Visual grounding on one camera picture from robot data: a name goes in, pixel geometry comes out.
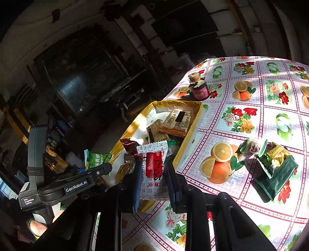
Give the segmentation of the left hand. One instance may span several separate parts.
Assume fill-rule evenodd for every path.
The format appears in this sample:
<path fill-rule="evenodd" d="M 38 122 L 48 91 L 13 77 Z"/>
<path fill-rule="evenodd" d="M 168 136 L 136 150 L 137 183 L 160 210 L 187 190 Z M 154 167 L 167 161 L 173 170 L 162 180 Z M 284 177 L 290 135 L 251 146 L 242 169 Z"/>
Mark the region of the left hand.
<path fill-rule="evenodd" d="M 58 213 L 54 216 L 52 223 L 54 223 L 66 209 L 67 209 L 67 206 L 62 205 Z M 48 227 L 45 224 L 36 221 L 34 218 L 29 218 L 27 220 L 27 228 L 28 230 L 30 230 L 32 235 L 35 237 L 35 240 L 41 237 L 41 235 L 48 229 Z"/>

